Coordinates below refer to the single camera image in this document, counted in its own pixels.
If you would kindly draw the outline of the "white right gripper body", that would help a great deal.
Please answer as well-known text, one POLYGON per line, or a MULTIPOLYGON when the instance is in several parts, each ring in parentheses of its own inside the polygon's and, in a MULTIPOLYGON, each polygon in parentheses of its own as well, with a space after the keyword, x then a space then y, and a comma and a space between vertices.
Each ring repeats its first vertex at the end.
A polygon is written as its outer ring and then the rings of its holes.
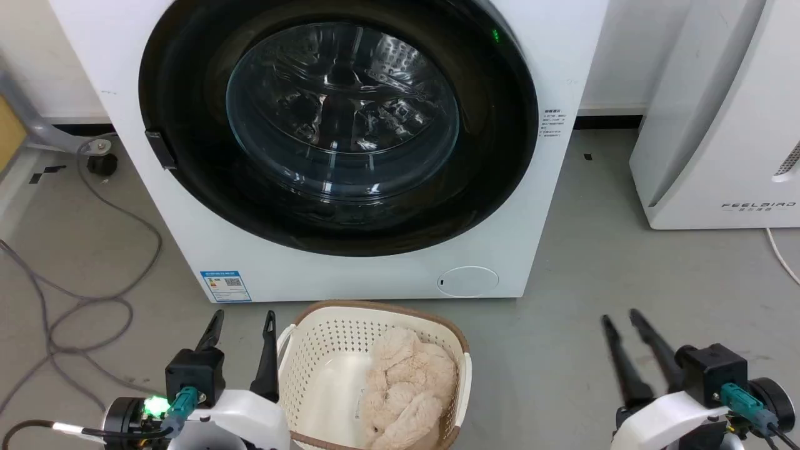
POLYGON ((655 398, 651 391, 623 391, 612 449, 741 449, 728 416, 744 416, 743 391, 714 394, 708 408, 685 391, 655 398))

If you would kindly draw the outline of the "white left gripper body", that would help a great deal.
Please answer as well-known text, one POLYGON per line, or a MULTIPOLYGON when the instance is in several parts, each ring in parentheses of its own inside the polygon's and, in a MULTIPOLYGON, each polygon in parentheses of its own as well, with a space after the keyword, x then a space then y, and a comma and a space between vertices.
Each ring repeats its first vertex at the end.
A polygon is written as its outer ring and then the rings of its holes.
POLYGON ((288 419, 276 402, 226 389, 214 407, 197 408, 180 432, 181 449, 289 449, 288 419))

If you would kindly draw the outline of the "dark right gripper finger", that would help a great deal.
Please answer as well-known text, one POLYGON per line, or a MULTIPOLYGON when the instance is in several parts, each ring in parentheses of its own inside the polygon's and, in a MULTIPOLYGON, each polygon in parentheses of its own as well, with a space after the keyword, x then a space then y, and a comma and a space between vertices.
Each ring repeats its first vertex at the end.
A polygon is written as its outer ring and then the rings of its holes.
POLYGON ((640 310, 629 310, 629 320, 636 328, 638 336, 651 348, 652 355, 667 382, 667 392, 676 393, 683 390, 683 371, 676 362, 675 351, 671 345, 654 329, 640 310))
POLYGON ((608 314, 602 316, 602 329, 616 374, 618 390, 622 396, 623 407, 631 410, 646 406, 654 400, 653 390, 639 376, 636 367, 625 352, 622 337, 608 314))

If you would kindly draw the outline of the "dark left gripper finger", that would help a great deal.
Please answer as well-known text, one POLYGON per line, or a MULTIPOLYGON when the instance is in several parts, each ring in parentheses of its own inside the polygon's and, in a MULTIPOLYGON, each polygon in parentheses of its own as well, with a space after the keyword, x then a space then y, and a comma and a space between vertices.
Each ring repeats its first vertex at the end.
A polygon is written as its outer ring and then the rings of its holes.
POLYGON ((206 330, 203 331, 200 340, 198 340, 195 351, 207 351, 216 347, 218 339, 222 334, 223 321, 224 310, 216 310, 214 314, 212 314, 211 320, 209 320, 209 324, 206 326, 206 330))
POLYGON ((258 361, 256 376, 249 390, 271 402, 279 401, 278 381, 278 335, 276 333, 276 314, 269 310, 262 330, 262 353, 258 361))

